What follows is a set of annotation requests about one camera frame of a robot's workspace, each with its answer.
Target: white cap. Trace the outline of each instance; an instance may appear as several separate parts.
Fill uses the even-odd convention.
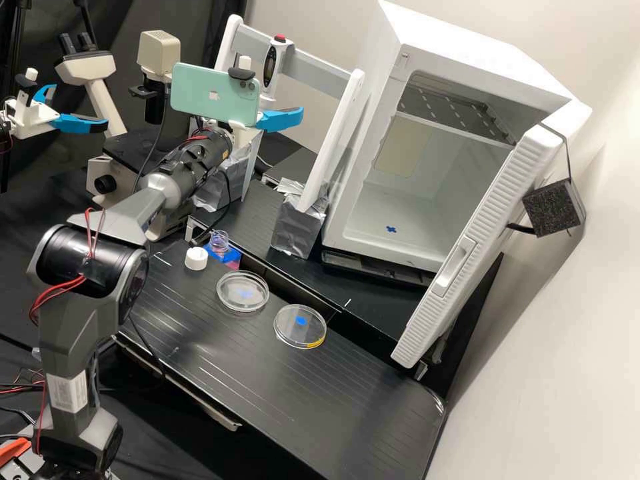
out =
[[[187,250],[185,266],[190,270],[204,270],[209,259],[209,252],[202,247],[192,247]]]
[[[238,68],[251,70],[251,57],[248,55],[240,55],[240,58],[238,59]]]
[[[38,78],[38,70],[36,70],[35,68],[29,67],[27,69],[25,77],[28,78],[29,80],[35,81],[36,78]]]

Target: small display screen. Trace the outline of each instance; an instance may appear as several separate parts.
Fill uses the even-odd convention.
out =
[[[267,58],[265,59],[265,87],[268,87],[273,78],[273,71],[275,70],[275,48],[269,48]]]

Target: white wall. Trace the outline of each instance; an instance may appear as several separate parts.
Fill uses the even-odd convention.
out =
[[[283,33],[296,45],[346,69],[357,66],[367,12],[375,0],[250,0],[247,22]],[[637,42],[638,0],[397,0],[441,20],[512,43],[574,94],[598,109]],[[282,82],[281,106],[303,105],[304,122],[286,132],[317,151],[337,102],[295,81]]]
[[[640,52],[610,106],[583,239],[516,322],[496,312],[428,479],[640,478]]]

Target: orange part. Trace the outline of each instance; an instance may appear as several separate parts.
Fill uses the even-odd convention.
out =
[[[0,467],[8,463],[12,458],[19,457],[31,448],[31,442],[27,439],[18,439],[6,447],[0,447]]]

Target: microscope knob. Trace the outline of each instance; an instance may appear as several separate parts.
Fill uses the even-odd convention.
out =
[[[93,181],[93,186],[98,190],[98,193],[102,195],[111,193],[118,188],[118,184],[112,175],[102,175],[102,177],[96,178],[96,180]]]

